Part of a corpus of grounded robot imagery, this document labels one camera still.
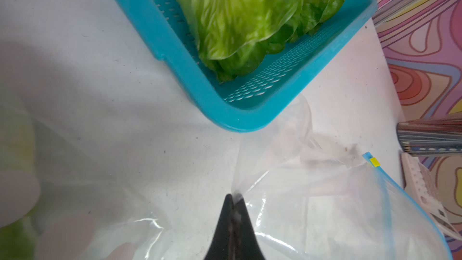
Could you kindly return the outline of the small perforated bag with cabbage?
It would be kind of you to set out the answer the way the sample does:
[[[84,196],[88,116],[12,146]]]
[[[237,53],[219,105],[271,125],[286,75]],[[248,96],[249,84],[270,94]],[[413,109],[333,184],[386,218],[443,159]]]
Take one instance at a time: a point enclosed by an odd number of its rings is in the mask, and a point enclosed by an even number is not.
[[[164,214],[1,84],[1,258],[160,260]]]

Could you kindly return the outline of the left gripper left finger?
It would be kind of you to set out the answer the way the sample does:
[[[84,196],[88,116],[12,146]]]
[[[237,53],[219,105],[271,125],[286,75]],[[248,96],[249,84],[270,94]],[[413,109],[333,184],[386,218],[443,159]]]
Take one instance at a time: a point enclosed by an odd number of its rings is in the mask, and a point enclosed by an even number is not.
[[[205,260],[234,259],[234,203],[232,195],[225,196],[218,223]]]

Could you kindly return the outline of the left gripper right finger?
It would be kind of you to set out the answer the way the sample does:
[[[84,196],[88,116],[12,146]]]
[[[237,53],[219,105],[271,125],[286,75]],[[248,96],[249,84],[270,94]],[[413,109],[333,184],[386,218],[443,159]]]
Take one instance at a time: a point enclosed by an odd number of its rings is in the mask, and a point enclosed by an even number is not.
[[[244,199],[240,199],[234,206],[233,234],[235,260],[265,260],[257,242]]]

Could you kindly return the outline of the clear blue zip-top bag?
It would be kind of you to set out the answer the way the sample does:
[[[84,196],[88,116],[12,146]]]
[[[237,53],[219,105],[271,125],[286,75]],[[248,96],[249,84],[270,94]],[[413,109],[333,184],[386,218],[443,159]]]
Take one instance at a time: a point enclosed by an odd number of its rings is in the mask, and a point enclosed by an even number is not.
[[[443,234],[381,167],[312,132],[299,96],[244,136],[232,184],[268,260],[449,260]]]

